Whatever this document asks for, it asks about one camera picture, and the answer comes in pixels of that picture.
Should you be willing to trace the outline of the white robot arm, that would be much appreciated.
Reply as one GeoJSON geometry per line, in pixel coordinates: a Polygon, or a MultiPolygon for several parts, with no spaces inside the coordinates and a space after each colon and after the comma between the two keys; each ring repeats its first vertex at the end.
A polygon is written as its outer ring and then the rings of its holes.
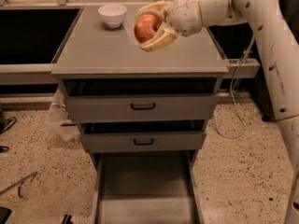
{"type": "Polygon", "coordinates": [[[293,169],[284,224],[299,224],[299,45],[281,14],[278,0],[172,0],[140,8],[137,17],[153,14],[162,25],[145,30],[145,51],[171,44],[212,25],[249,24],[262,61],[276,121],[293,169]]]}

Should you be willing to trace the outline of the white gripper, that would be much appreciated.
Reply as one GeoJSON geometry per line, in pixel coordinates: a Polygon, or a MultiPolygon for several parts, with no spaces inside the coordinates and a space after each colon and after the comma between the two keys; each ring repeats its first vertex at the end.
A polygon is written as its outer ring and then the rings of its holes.
{"type": "Polygon", "coordinates": [[[145,14],[152,14],[161,21],[167,22],[172,28],[160,27],[155,36],[149,41],[139,45],[146,52],[162,49],[170,45],[179,34],[190,36],[202,30],[201,11],[199,0],[173,0],[157,1],[140,8],[135,17],[139,18],[145,14]]]}

